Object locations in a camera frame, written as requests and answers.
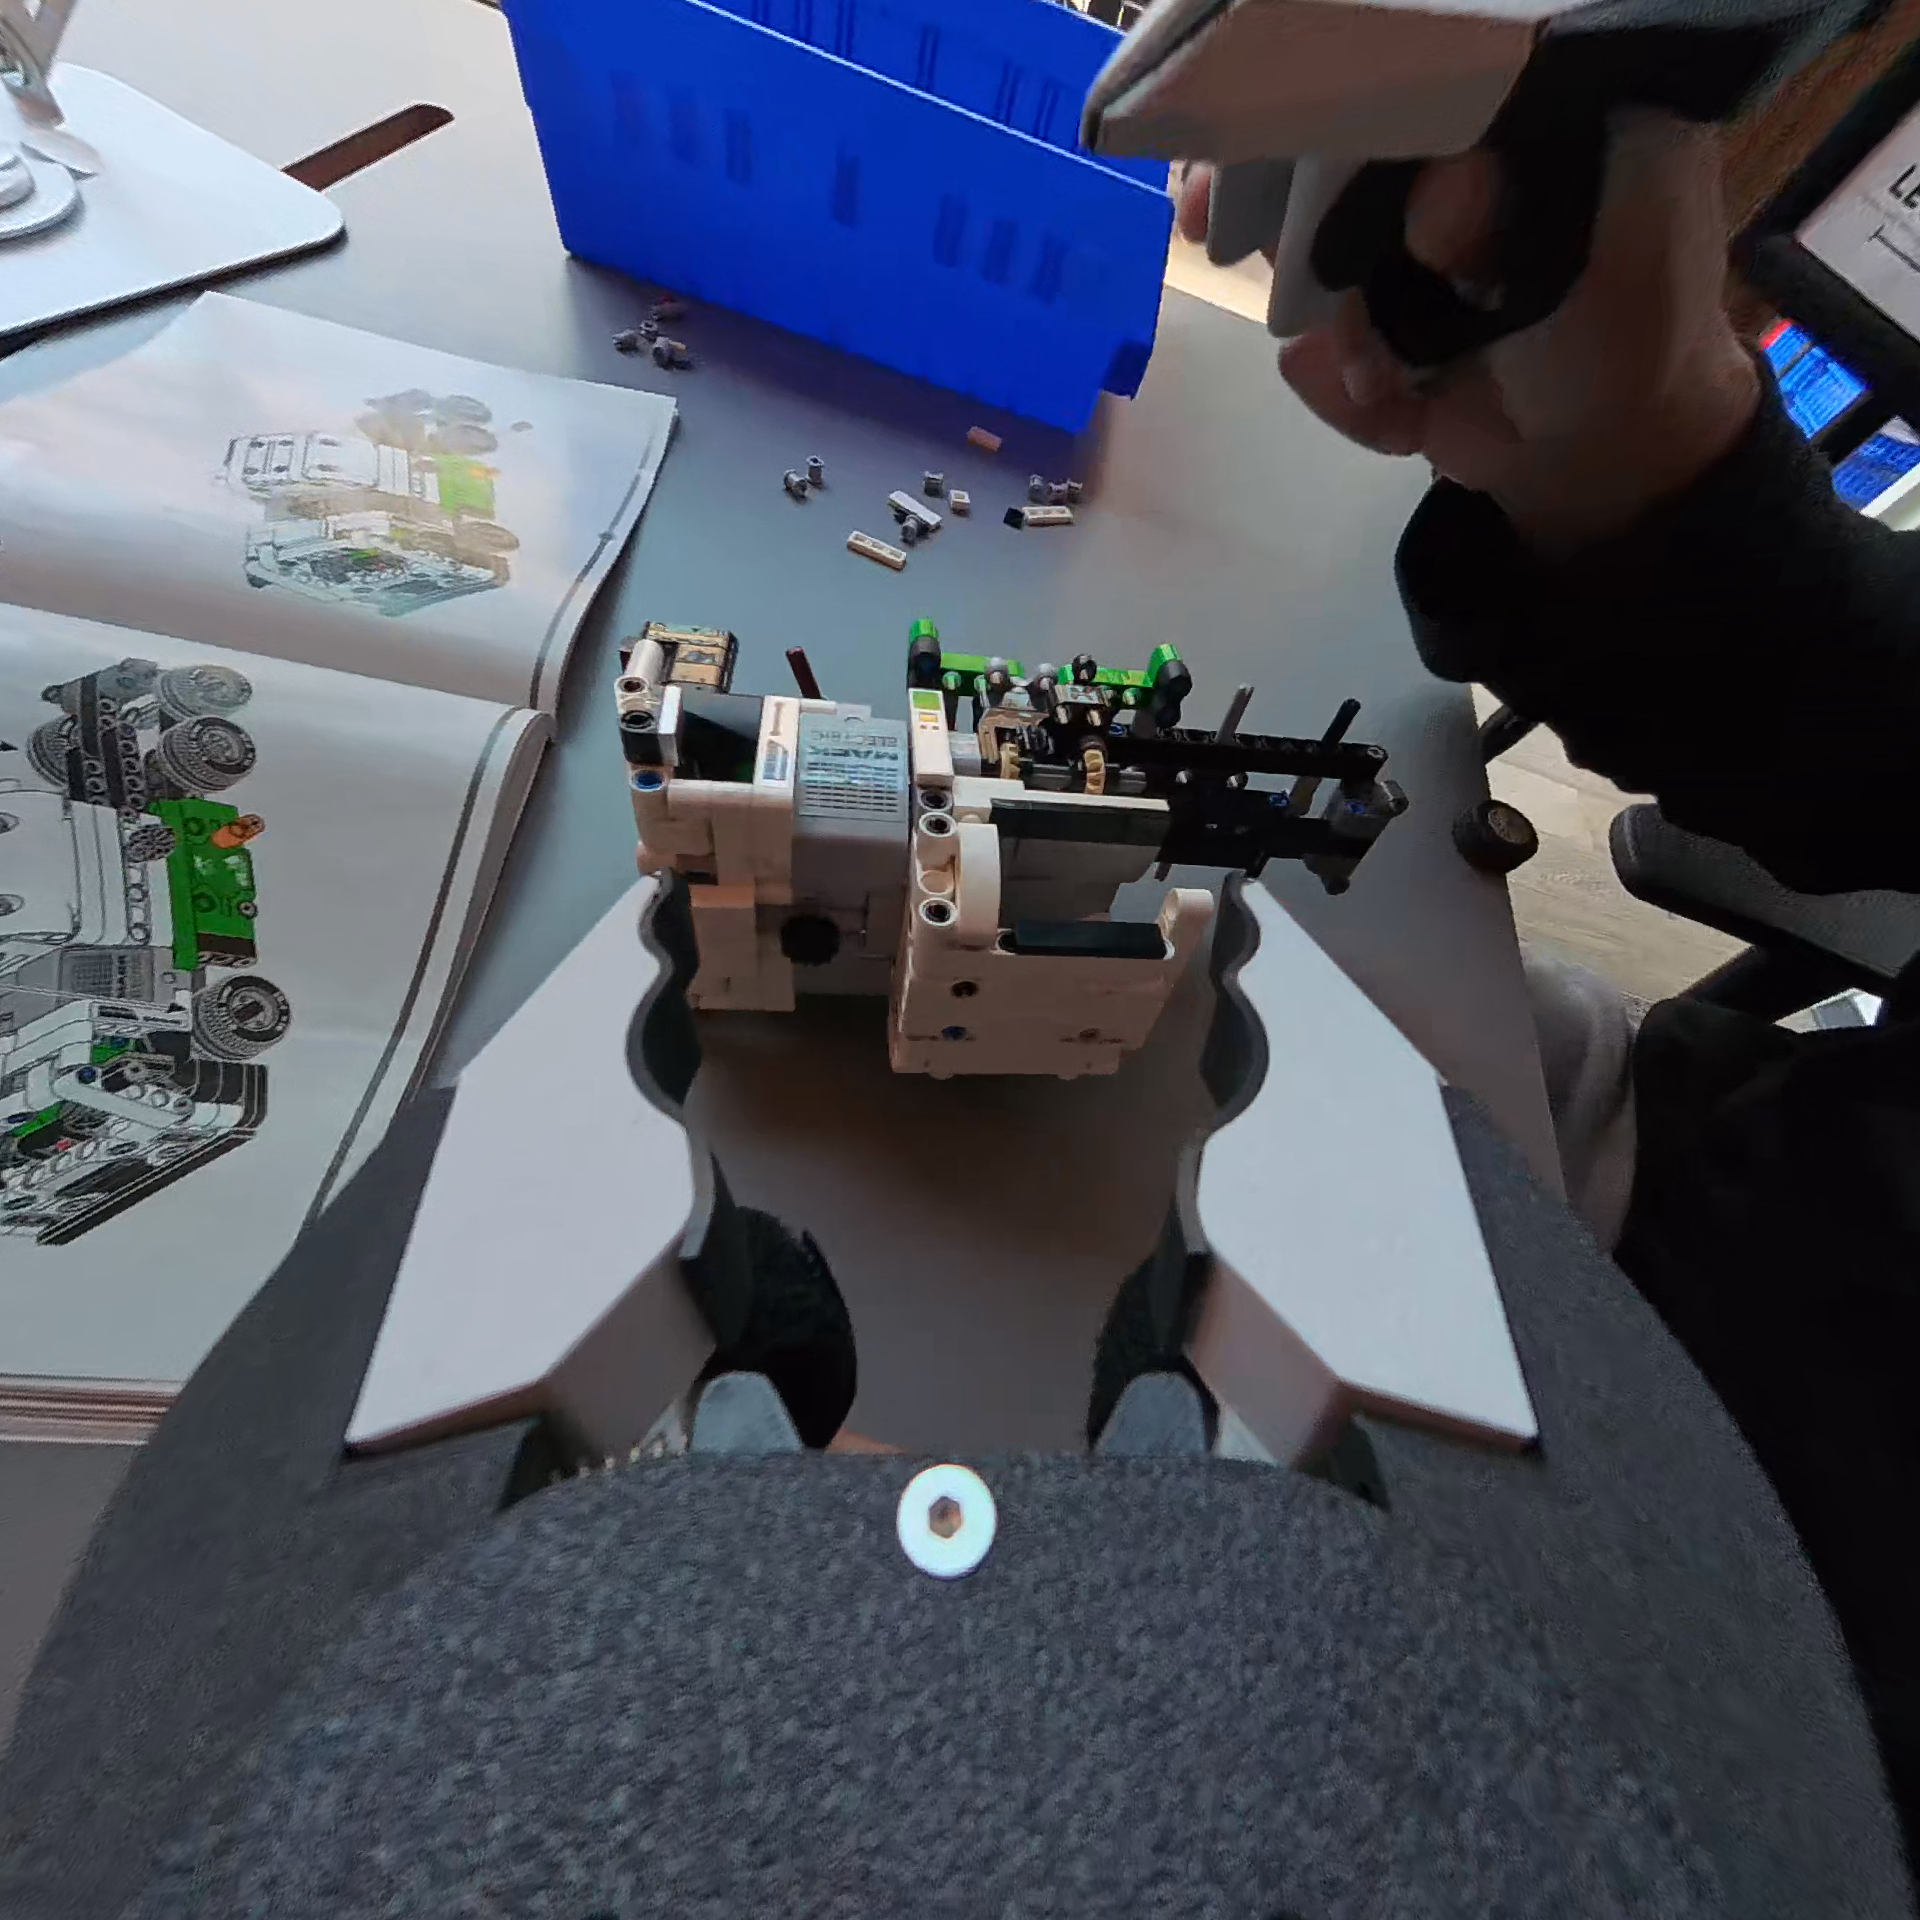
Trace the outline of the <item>black office chair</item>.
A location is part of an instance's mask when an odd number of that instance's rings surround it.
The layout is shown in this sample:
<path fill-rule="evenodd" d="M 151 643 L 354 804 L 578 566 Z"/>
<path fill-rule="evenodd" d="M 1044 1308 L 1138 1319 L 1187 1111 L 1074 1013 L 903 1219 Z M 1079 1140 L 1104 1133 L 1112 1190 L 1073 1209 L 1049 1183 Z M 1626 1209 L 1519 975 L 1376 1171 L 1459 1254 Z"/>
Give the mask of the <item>black office chair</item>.
<path fill-rule="evenodd" d="M 1662 998 L 1743 951 L 1806 957 L 1879 991 L 1915 957 L 1913 895 L 1798 893 L 1735 847 L 1674 827 L 1658 806 L 1572 765 L 1478 689 L 1480 743 L 1497 802 L 1537 829 L 1506 877 L 1520 938 Z"/>

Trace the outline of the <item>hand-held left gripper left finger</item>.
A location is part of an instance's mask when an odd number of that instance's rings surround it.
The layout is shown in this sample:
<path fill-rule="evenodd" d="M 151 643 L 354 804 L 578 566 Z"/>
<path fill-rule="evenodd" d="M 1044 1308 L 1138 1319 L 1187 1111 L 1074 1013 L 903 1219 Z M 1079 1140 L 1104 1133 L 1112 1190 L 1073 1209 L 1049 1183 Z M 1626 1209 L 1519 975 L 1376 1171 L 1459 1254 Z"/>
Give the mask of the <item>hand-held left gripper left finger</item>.
<path fill-rule="evenodd" d="M 451 1089 L 345 1428 L 375 1455 L 544 1419 L 625 1455 L 715 1347 L 686 1259 L 713 1165 L 686 889 L 643 877 Z"/>

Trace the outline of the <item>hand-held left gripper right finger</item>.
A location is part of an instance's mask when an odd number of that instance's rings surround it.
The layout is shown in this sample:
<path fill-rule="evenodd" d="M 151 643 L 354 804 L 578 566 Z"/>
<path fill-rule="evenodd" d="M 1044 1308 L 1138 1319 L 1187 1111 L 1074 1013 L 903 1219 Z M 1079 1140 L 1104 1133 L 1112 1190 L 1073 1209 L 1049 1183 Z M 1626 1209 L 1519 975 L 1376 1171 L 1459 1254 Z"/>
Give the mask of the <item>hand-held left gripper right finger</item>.
<path fill-rule="evenodd" d="M 1184 1167 L 1196 1374 L 1288 1466 L 1356 1412 L 1535 1450 L 1441 1075 L 1259 883 L 1227 883 L 1212 964 L 1216 1115 Z"/>

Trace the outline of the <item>person's right hand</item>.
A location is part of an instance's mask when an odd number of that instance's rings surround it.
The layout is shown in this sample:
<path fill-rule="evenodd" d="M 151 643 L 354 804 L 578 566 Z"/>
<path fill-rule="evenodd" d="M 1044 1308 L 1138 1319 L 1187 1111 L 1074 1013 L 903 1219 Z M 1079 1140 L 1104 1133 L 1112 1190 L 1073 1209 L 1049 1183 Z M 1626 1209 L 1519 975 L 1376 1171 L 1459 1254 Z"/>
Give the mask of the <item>person's right hand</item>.
<path fill-rule="evenodd" d="M 1450 367 L 1404 365 L 1356 294 L 1280 349 L 1280 375 L 1342 438 L 1496 500 L 1526 540 L 1624 531 L 1740 438 L 1761 375 L 1724 305 L 1710 127 L 1619 113 L 1592 251 L 1537 327 Z"/>

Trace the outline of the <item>white lego truck model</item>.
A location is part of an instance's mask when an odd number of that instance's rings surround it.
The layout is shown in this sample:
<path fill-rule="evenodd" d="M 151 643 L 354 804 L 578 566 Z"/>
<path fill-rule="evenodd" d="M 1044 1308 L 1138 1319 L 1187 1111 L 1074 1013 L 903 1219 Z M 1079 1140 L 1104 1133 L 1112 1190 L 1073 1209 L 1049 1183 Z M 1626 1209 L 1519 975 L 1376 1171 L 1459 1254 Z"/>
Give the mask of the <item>white lego truck model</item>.
<path fill-rule="evenodd" d="M 1208 934 L 1208 886 L 1153 919 L 1121 889 L 1175 869 L 1255 881 L 1300 862 L 1340 895 L 1408 806 L 1386 750 L 1184 724 L 1193 675 L 1090 653 L 1025 667 L 916 620 L 905 717 L 734 689 L 737 635 L 652 620 L 615 681 L 643 875 L 689 907 L 689 1002 L 787 1015 L 887 1002 L 887 1057 L 927 1077 L 1106 1077 L 1148 1042 Z"/>

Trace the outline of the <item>person's leg light trousers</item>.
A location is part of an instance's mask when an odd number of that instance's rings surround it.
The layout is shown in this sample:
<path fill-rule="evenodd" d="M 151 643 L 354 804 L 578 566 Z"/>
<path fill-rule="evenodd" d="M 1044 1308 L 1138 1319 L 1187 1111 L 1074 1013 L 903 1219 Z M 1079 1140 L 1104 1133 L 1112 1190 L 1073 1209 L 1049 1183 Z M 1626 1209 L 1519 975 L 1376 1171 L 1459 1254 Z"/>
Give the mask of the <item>person's leg light trousers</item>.
<path fill-rule="evenodd" d="M 1636 1171 L 1641 1010 L 1600 973 L 1547 951 L 1523 948 L 1523 973 L 1569 1205 L 1611 1254 Z"/>

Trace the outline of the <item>shelf of blue bins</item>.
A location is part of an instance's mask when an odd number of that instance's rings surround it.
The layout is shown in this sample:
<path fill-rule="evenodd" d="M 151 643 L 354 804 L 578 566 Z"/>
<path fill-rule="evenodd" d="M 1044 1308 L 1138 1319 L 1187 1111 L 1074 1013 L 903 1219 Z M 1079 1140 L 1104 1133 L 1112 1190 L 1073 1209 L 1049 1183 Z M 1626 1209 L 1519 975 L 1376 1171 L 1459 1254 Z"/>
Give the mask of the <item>shelf of blue bins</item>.
<path fill-rule="evenodd" d="M 1764 324 L 1761 347 L 1791 420 L 1827 460 L 1835 495 L 1897 533 L 1915 531 L 1915 423 L 1883 415 L 1867 381 L 1791 318 Z"/>

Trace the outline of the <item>lego instruction booklet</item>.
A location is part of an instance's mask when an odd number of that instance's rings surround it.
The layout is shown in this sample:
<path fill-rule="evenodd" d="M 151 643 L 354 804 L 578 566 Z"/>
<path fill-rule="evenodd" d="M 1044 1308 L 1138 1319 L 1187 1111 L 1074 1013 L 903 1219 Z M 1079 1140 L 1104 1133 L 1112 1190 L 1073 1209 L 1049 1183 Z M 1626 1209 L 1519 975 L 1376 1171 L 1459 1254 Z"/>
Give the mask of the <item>lego instruction booklet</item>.
<path fill-rule="evenodd" d="M 4 1444 L 140 1446 L 415 1092 L 676 427 L 235 294 L 4 372 Z"/>

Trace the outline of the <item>blue plastic bin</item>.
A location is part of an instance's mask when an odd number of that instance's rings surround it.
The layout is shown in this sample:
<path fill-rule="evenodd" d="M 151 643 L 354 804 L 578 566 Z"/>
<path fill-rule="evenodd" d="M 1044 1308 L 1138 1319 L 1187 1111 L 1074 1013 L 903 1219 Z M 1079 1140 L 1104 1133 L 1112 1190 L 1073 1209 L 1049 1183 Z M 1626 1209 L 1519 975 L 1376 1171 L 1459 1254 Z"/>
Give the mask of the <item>blue plastic bin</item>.
<path fill-rule="evenodd" d="M 511 2 L 564 250 L 1068 435 L 1138 393 L 1161 159 L 1095 156 L 1113 25 L 1043 2 Z"/>

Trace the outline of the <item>clear glass object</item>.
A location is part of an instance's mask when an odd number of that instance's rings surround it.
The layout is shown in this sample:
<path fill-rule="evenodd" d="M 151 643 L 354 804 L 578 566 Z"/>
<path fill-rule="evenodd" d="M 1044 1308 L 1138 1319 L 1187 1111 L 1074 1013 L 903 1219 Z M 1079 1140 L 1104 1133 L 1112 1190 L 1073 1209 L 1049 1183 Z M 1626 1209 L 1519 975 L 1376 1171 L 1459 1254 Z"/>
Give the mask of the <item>clear glass object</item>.
<path fill-rule="evenodd" d="M 64 121 L 55 63 L 75 2 L 3 5 L 3 241 L 63 227 L 80 183 L 104 172 L 98 150 Z"/>

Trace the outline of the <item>grey flat stand base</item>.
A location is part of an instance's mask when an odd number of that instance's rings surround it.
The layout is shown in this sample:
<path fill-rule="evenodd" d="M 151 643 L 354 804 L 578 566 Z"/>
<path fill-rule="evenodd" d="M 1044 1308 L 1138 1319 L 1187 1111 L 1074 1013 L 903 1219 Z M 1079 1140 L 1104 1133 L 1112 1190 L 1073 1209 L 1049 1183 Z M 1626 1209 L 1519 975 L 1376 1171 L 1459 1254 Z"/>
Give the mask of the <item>grey flat stand base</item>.
<path fill-rule="evenodd" d="M 3 331 L 169 294 L 327 246 L 343 212 L 140 90 L 63 63 L 64 130 L 91 175 L 26 156 L 35 193 L 4 209 Z"/>

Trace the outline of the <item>white printed sign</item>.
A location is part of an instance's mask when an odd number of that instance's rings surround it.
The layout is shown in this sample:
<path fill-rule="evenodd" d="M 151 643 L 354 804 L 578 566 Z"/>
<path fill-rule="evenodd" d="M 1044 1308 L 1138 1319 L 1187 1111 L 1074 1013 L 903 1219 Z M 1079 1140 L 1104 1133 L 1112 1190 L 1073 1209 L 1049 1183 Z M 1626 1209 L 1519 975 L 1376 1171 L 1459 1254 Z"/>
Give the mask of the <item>white printed sign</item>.
<path fill-rule="evenodd" d="M 1804 251 L 1918 334 L 1918 130 L 1903 123 L 1798 230 Z"/>

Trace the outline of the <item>person's right forearm black sleeve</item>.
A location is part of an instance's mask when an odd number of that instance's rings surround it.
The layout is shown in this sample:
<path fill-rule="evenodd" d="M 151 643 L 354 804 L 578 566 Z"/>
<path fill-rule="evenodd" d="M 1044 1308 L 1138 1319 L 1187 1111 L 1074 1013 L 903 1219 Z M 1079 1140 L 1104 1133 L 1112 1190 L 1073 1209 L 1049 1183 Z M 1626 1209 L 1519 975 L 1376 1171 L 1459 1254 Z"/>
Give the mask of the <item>person's right forearm black sleeve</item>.
<path fill-rule="evenodd" d="M 1851 511 L 1758 364 L 1751 425 L 1633 529 L 1547 561 L 1428 487 L 1398 582 L 1425 666 L 1795 892 L 1918 886 L 1915 533 Z"/>

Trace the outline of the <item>person's black clothed torso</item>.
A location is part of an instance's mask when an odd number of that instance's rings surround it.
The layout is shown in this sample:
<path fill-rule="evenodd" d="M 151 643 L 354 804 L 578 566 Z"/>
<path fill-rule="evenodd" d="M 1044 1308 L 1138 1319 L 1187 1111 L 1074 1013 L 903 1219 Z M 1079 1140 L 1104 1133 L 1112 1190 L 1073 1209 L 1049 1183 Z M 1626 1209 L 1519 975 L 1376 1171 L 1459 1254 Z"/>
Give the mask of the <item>person's black clothed torso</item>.
<path fill-rule="evenodd" d="M 1839 1030 L 1659 1002 L 1633 1069 L 1617 1257 L 1771 1478 L 1915 1822 L 1915 967 Z"/>

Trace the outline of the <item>scattered small lego pieces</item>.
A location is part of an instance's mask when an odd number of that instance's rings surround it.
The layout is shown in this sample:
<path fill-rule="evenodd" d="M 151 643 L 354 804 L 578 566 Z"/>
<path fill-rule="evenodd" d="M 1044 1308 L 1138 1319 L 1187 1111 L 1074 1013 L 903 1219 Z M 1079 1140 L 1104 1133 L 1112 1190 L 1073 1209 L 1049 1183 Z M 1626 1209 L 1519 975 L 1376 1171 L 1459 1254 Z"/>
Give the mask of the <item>scattered small lego pieces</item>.
<path fill-rule="evenodd" d="M 639 324 L 610 331 L 608 341 L 620 355 L 644 356 L 663 372 L 684 375 L 699 367 L 699 356 L 675 334 L 675 324 L 684 318 L 684 301 L 660 300 Z M 828 461 L 819 452 L 809 452 L 803 465 L 782 469 L 779 477 L 782 493 L 799 502 L 828 491 L 830 482 Z M 1026 476 L 1025 499 L 1012 502 L 1002 522 L 1016 531 L 1073 525 L 1078 511 L 1086 506 L 1086 495 L 1088 482 L 1083 476 L 1052 477 L 1034 470 Z M 952 487 L 947 470 L 924 470 L 916 491 L 892 489 L 883 506 L 897 525 L 897 540 L 887 542 L 855 529 L 849 535 L 849 551 L 895 571 L 905 566 L 903 553 L 915 545 L 938 535 L 950 519 L 970 519 L 975 511 L 972 493 L 964 487 Z"/>

